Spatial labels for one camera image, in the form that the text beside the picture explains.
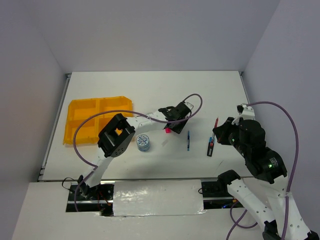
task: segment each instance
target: yellow tray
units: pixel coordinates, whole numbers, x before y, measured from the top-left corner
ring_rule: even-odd
[[[131,110],[132,101],[125,96],[89,98],[72,100],[68,107],[68,115],[65,123],[63,144],[73,144],[75,131],[79,125],[94,114],[110,110]],[[84,124],[76,135],[76,144],[95,144],[98,142],[98,134],[120,112],[112,112],[97,116]],[[132,117],[132,113],[122,112],[125,117]]]

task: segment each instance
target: white table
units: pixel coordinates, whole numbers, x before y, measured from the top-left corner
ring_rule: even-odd
[[[219,116],[219,124],[222,124],[227,117],[238,115],[237,105],[247,103],[237,71],[73,72],[42,180],[78,179],[87,169],[73,148],[63,145],[71,100],[125,96],[132,100],[135,111],[150,113],[175,106],[192,93],[202,96],[203,107],[188,121],[181,134],[166,134],[164,130],[148,132],[150,151],[140,152],[136,143],[131,142],[127,151],[111,162],[103,179],[203,179],[215,178],[229,169],[241,177],[251,176],[243,158],[231,146],[216,144],[213,156],[207,157],[208,140],[216,117]],[[200,101],[192,97],[189,102],[197,108]],[[187,151],[188,130],[190,151]],[[95,144],[80,145],[78,149],[89,161],[98,151]]]
[[[12,239],[223,240],[233,225],[229,209],[186,216],[100,217],[94,212],[66,212],[67,198],[60,182],[30,183]],[[234,209],[234,217],[243,211]],[[250,214],[241,221],[252,223]],[[236,227],[229,240],[247,239],[262,240],[261,229]]]

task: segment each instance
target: yellow plastic organizer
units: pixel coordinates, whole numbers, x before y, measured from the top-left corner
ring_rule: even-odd
[[[90,98],[72,100],[68,107],[68,115],[65,123],[63,144],[73,144],[75,131],[79,125],[94,114],[110,110],[131,110],[132,101],[125,96]],[[76,135],[76,144],[95,144],[98,142],[98,134],[120,112],[106,113],[86,122]],[[132,117],[132,113],[122,112],[125,117]]]

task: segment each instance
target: robotic arm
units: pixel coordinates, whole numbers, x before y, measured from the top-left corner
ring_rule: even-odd
[[[149,118],[154,118],[163,122],[177,121],[188,117],[191,114],[193,105],[188,102],[180,102],[176,107],[168,106],[160,108],[153,113],[148,113]],[[110,122],[99,133],[98,147],[101,149],[99,156],[87,171],[78,179],[80,184],[84,176],[90,177],[80,185],[81,193],[87,199],[96,196],[102,176],[107,170],[113,158],[123,154],[134,136],[153,130],[163,130],[166,128],[180,134],[188,120],[178,123],[163,123],[150,120],[143,116],[124,117],[121,113],[116,114]]]
[[[286,193],[288,185],[287,169],[280,155],[266,147],[265,130],[254,120],[252,107],[237,106],[239,116],[228,117],[226,122],[213,129],[218,143],[232,145],[245,160],[250,173],[258,179],[264,189],[270,210],[244,184],[239,175],[227,171],[218,177],[225,190],[237,198],[255,218],[265,240],[280,240],[285,224],[285,197],[289,197],[289,221],[286,240],[319,240],[318,234],[303,221],[293,195]]]

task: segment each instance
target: gray wall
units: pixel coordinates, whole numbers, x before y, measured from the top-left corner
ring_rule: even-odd
[[[37,179],[65,76],[16,0],[0,1],[1,239],[11,239],[29,182]]]
[[[23,0],[65,72],[243,70],[279,0]]]
[[[307,225],[320,233],[320,1],[281,0],[248,66],[244,81],[251,102],[286,108],[298,129],[300,152],[292,192]],[[268,144],[291,169],[295,141],[284,114],[257,106]]]

